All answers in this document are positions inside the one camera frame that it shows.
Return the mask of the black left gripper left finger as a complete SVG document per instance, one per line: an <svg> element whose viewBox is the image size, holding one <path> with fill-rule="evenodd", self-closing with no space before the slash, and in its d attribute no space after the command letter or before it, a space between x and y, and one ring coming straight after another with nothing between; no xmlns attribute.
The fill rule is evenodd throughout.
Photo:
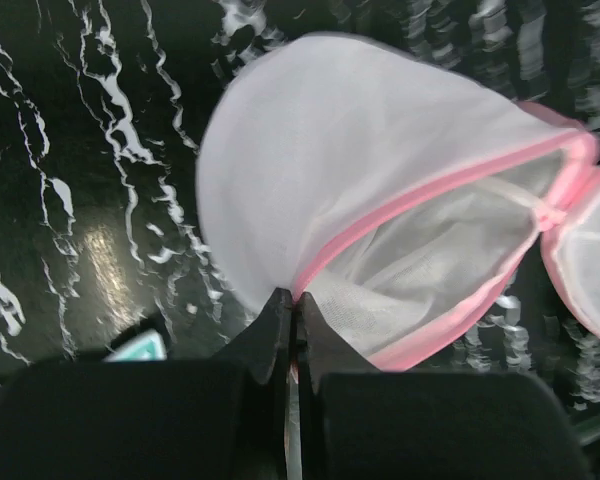
<svg viewBox="0 0 600 480"><path fill-rule="evenodd" d="M291 293L276 288L256 319L211 359L244 367L258 385L280 383L289 366L292 313Z"/></svg>

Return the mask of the white pink mesh laundry bag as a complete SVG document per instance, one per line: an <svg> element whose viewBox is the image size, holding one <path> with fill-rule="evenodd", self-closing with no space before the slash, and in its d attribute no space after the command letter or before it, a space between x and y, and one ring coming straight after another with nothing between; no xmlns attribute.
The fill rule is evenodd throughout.
<svg viewBox="0 0 600 480"><path fill-rule="evenodd" d="M598 139L541 105L357 36L241 69L197 161L200 228L248 309L309 293L374 366L406 370L496 302L526 252L600 337Z"/></svg>

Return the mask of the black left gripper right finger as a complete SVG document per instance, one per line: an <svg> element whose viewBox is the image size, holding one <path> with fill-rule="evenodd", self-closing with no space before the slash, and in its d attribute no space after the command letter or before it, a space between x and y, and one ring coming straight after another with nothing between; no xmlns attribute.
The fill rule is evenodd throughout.
<svg viewBox="0 0 600 480"><path fill-rule="evenodd" d="M360 355L326 322L314 297L305 292L299 302L304 328L306 356L312 391L318 393L321 380L332 373L371 373L375 367Z"/></svg>

